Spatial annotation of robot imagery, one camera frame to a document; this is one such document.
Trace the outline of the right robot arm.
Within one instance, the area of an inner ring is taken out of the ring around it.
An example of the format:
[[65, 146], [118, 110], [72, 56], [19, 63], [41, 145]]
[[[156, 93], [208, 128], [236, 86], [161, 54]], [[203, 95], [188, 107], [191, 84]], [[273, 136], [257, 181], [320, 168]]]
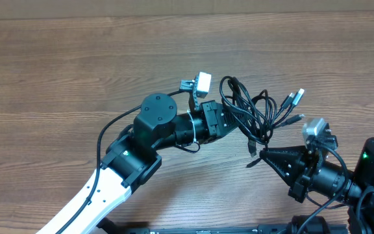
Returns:
[[374, 233], [374, 137], [365, 141], [356, 168], [350, 171], [337, 153], [337, 139], [311, 136], [304, 146], [267, 148], [260, 158], [288, 185], [288, 195], [297, 202], [309, 192], [327, 197], [309, 216], [296, 216], [287, 233], [330, 233], [319, 213], [324, 209], [348, 208], [351, 233]]

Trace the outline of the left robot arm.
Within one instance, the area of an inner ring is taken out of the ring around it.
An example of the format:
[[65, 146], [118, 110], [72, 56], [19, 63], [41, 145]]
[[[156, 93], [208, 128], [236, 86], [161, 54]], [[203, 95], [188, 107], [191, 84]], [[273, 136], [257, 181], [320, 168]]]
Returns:
[[138, 107], [133, 124], [97, 157], [97, 168], [75, 197], [40, 233], [90, 233], [160, 168], [158, 151], [208, 144], [227, 136], [238, 123], [224, 106], [207, 101], [178, 114], [170, 94], [151, 94]]

